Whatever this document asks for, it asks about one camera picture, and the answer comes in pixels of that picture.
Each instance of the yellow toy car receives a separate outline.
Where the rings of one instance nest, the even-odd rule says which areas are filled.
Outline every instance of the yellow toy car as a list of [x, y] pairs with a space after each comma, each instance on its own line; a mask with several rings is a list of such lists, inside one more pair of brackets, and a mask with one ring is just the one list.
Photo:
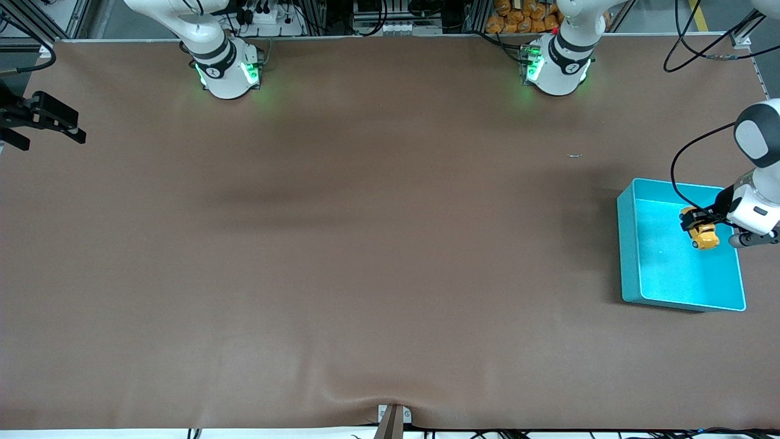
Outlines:
[[[686, 214], [689, 211], [695, 209], [694, 207], [686, 207], [682, 210], [682, 214]], [[711, 250], [720, 245], [721, 240], [718, 235], [715, 234], [714, 224], [702, 224], [692, 229], [688, 229], [688, 235], [692, 241], [693, 248], [699, 250]]]

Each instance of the brown table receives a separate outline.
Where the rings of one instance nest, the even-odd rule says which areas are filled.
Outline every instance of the brown table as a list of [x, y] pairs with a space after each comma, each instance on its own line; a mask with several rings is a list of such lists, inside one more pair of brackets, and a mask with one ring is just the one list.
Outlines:
[[[57, 45], [30, 91], [88, 144], [27, 130], [0, 160], [0, 426], [401, 402], [437, 428], [780, 427], [777, 248], [741, 253], [744, 313], [620, 297], [615, 197], [764, 98], [749, 61], [662, 73], [671, 44], [605, 39], [551, 98], [478, 38], [284, 41], [230, 102], [175, 44]], [[679, 176], [749, 167], [720, 134]]]

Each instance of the blue plastic bin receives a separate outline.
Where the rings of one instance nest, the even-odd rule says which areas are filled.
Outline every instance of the blue plastic bin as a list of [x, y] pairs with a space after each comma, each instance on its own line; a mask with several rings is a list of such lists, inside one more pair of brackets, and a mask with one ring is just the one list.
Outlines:
[[[710, 205], [719, 187], [678, 184], [699, 205]], [[744, 311], [745, 290], [731, 227], [718, 224], [717, 248], [693, 248], [679, 225], [687, 204], [668, 181], [637, 178], [618, 197], [623, 300], [692, 311]]]

